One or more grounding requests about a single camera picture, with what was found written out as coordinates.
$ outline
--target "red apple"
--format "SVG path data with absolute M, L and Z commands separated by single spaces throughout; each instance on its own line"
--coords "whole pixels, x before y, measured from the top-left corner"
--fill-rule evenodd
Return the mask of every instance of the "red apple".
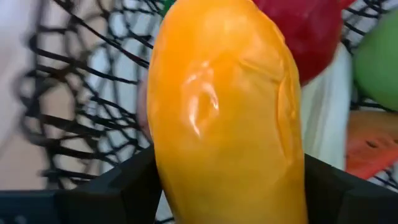
M 306 84 L 332 61 L 340 41 L 341 3 L 337 0 L 253 0 L 282 31 Z

